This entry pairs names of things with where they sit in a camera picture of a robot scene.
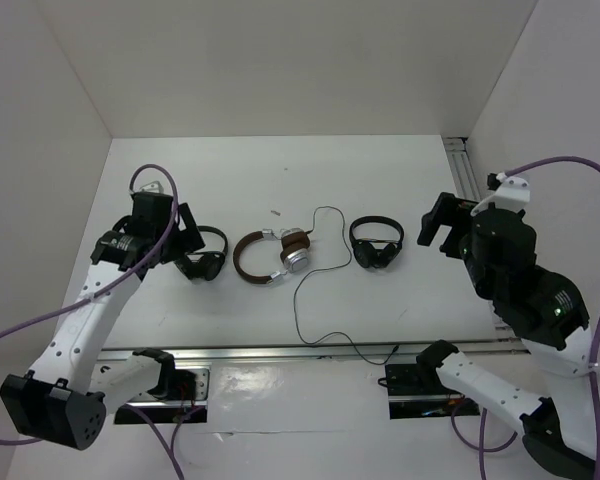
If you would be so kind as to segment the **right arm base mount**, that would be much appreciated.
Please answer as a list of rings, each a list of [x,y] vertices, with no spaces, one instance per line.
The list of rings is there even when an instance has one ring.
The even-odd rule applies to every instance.
[[[415,364],[385,365],[384,372],[377,384],[387,393],[391,420],[479,415],[475,402],[438,380],[423,380]]]

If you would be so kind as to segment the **right black headphones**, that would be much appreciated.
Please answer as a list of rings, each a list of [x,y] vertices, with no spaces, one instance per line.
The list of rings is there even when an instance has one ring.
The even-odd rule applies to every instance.
[[[399,238],[397,240],[382,240],[357,237],[355,230],[367,224],[380,224],[391,227],[398,233]],[[404,239],[403,226],[398,221],[385,216],[363,216],[354,220],[349,227],[349,241],[353,256],[363,269],[384,269],[388,267],[402,251]]]

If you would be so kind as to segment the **brown silver headphones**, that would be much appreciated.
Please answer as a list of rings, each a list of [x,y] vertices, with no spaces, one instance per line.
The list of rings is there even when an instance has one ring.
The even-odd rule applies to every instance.
[[[242,237],[236,244],[232,261],[239,277],[251,285],[265,286],[281,280],[289,273],[297,273],[307,267],[310,263],[309,249],[311,240],[309,235],[312,230],[306,231],[300,228],[281,230],[276,233],[271,229],[253,231]],[[280,244],[279,259],[282,270],[274,271],[268,275],[252,275],[246,272],[240,259],[244,251],[254,243],[261,241],[277,240]]]

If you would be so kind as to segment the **left black headphones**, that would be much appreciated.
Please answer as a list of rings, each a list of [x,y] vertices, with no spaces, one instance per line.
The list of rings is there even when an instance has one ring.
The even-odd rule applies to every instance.
[[[213,281],[223,268],[229,251],[226,234],[213,226],[199,226],[202,233],[211,233],[223,240],[223,248],[219,251],[191,252],[174,261],[176,268],[188,280]]]

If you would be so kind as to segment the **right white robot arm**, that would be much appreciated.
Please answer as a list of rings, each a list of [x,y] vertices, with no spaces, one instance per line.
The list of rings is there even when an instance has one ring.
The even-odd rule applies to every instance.
[[[416,379],[428,392],[459,392],[520,435],[545,471],[564,479],[600,479],[600,374],[589,314],[576,285],[536,263],[536,232],[523,210],[439,195],[421,221],[417,242],[464,262],[476,294],[514,332],[544,376],[546,395],[526,391],[480,367],[457,346],[438,340],[416,358]]]

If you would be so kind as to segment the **aluminium side rail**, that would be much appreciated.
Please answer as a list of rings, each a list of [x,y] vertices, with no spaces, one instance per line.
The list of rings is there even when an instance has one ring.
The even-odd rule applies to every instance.
[[[470,163],[466,141],[463,138],[444,137],[443,147],[453,177],[456,195],[459,198],[478,201],[481,199],[477,177]],[[459,260],[453,260],[454,277],[460,286],[454,297],[463,296],[462,306],[457,314],[457,324],[470,329],[477,338],[505,339],[511,336],[511,329],[499,320],[491,303],[481,300],[475,294],[467,270]]]

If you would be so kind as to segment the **black headphones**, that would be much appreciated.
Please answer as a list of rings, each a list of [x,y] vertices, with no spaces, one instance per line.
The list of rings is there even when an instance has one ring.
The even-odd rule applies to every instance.
[[[367,224],[380,224],[391,227],[398,233],[399,238],[397,240],[382,240],[357,237],[355,230]],[[402,251],[404,239],[403,226],[398,221],[385,216],[363,216],[354,220],[349,227],[349,241],[353,256],[363,269],[384,269],[388,267]]]
[[[223,268],[229,251],[226,234],[213,226],[199,226],[202,233],[211,233],[223,240],[223,248],[219,251],[191,252],[174,261],[176,268],[188,280],[213,281]]]

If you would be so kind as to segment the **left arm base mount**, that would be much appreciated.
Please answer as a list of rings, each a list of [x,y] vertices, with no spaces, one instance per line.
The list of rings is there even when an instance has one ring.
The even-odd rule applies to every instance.
[[[117,410],[114,423],[141,424],[143,420],[130,407],[139,409],[156,425],[175,425],[188,413],[191,416],[184,420],[185,424],[206,423],[210,380],[211,370],[207,366],[178,367],[176,379],[164,398],[142,393]]]

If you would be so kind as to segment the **aluminium front rail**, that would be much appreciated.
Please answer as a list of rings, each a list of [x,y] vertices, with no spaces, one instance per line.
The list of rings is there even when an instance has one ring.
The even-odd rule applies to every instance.
[[[402,343],[394,352],[392,358],[410,357],[419,354],[431,342]],[[454,343],[461,351],[470,354],[526,354],[528,351],[518,339],[505,338],[491,341],[457,341]],[[376,361],[388,356],[397,344],[362,343],[358,350],[366,358]],[[212,361],[287,361],[304,359],[360,359],[350,344],[324,344],[319,346],[289,345],[289,346],[246,346],[246,347],[214,347],[214,348],[176,348],[166,350],[177,361],[210,363]],[[98,361],[119,362],[126,360],[131,350],[104,349],[100,352]]]

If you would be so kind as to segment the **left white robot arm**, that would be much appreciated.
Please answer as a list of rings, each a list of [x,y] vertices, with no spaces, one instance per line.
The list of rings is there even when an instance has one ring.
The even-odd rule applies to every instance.
[[[107,415],[133,398],[169,397],[180,382],[174,357],[139,348],[114,367],[96,365],[124,306],[147,272],[204,246],[189,206],[172,196],[135,192],[130,215],[96,243],[79,308],[22,375],[9,374],[0,398],[16,430],[76,450],[96,440]]]

